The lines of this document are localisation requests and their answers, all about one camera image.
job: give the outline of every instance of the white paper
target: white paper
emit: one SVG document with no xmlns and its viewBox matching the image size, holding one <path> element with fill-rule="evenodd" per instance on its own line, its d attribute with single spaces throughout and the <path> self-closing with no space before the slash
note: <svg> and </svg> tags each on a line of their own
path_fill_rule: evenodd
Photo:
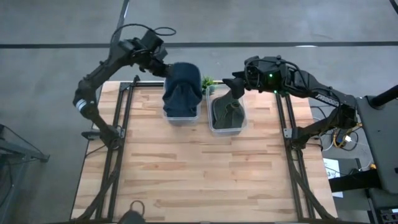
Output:
<svg viewBox="0 0 398 224">
<path fill-rule="evenodd" d="M 323 164 L 326 168 L 326 173 L 328 174 L 328 179 L 333 179 L 335 177 L 340 177 L 340 168 L 338 166 L 338 161 L 334 159 L 323 159 Z M 332 193 L 334 197 L 343 197 L 342 192 Z"/>
</svg>

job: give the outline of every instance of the plastic container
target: plastic container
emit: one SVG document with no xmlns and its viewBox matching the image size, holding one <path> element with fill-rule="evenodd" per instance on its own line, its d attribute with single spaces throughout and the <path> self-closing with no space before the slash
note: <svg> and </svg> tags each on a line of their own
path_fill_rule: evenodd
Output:
<svg viewBox="0 0 398 224">
<path fill-rule="evenodd" d="M 214 99 L 227 94 L 227 92 L 229 92 L 229 91 L 230 91 L 229 87 L 224 84 L 211 85 L 211 86 L 208 86 L 206 89 L 207 114 L 208 114 L 208 119 L 209 119 L 209 127 L 210 127 L 210 130 L 213 133 L 213 135 L 217 136 L 217 137 L 237 135 L 248 125 L 244 99 L 243 99 L 243 97 L 240 97 L 239 103 L 241 104 L 241 106 L 243 107 L 243 110 L 244 110 L 244 119 L 243 119 L 242 127 L 241 128 L 228 128 L 228 129 L 214 129 L 213 128 L 213 116 L 211 115 L 212 114 L 211 103 L 213 102 Z"/>
<path fill-rule="evenodd" d="M 193 126 L 199 121 L 200 105 L 201 105 L 201 103 L 198 104 L 198 106 L 197 106 L 197 115 L 194 116 L 194 117 L 181 117 L 181 118 L 173 117 L 173 118 L 169 118 L 164 110 L 163 110 L 163 117 L 171 125 L 174 125 L 174 126 Z"/>
</svg>

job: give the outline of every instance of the concrete floor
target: concrete floor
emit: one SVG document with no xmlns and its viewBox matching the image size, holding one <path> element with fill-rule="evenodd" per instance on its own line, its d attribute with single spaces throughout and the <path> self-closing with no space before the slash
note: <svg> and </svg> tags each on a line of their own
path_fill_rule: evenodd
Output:
<svg viewBox="0 0 398 224">
<path fill-rule="evenodd" d="M 0 0 L 0 44 L 107 43 L 118 23 L 122 0 Z M 167 42 L 388 41 L 398 37 L 398 15 L 388 0 L 131 0 L 125 23 L 170 26 Z M 127 28 L 122 37 L 140 37 Z M 398 82 L 398 47 L 269 47 L 169 49 L 166 61 L 192 62 L 216 79 L 243 69 L 253 55 L 281 55 L 318 81 L 356 96 L 377 94 Z M 51 154 L 33 162 L 25 177 L 13 223 L 69 219 L 90 122 L 72 106 L 83 75 L 97 67 L 107 49 L 0 49 L 0 123 Z M 136 67 L 112 80 L 156 80 Z M 312 105 L 319 105 L 311 100 Z M 314 110 L 314 116 L 320 117 Z M 361 134 L 361 142 L 366 143 Z M 331 149 L 325 157 L 371 159 L 366 146 Z M 339 210 L 344 219 L 352 211 Z"/>
</svg>

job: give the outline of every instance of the dark green cloth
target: dark green cloth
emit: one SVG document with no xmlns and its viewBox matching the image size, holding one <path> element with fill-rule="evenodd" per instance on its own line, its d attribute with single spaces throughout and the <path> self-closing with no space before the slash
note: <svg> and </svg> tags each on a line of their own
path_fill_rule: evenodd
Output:
<svg viewBox="0 0 398 224">
<path fill-rule="evenodd" d="M 214 129 L 242 128 L 244 109 L 229 91 L 211 102 Z"/>
</svg>

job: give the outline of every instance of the robotic arm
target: robotic arm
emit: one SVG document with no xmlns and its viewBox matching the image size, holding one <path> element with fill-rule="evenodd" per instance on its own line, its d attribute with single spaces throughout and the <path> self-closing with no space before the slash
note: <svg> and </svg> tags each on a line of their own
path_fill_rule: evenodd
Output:
<svg viewBox="0 0 398 224">
<path fill-rule="evenodd" d="M 167 52 L 162 44 L 163 40 L 151 30 L 142 39 L 121 40 L 111 47 L 107 60 L 100 62 L 94 71 L 79 81 L 73 105 L 83 117 L 99 128 L 99 137 L 109 149 L 119 147 L 120 135 L 115 127 L 106 124 L 100 116 L 95 91 L 121 67 L 133 66 L 135 63 L 142 72 L 148 70 L 155 76 L 166 77 L 170 65 L 163 63 Z"/>
<path fill-rule="evenodd" d="M 305 128 L 293 128 L 290 133 L 290 144 L 294 149 L 304 149 L 312 136 L 324 133 L 333 128 L 349 129 L 357 124 L 356 103 L 352 95 L 325 86 L 306 71 L 300 70 L 294 63 L 288 62 L 280 55 L 276 57 L 251 57 L 244 61 L 242 72 L 234 72 L 234 79 L 223 79 L 232 91 L 234 98 L 244 95 L 244 90 L 258 90 L 278 93 L 281 96 L 291 94 L 300 98 L 311 97 L 320 100 L 335 109 L 329 117 L 317 121 Z"/>
</svg>

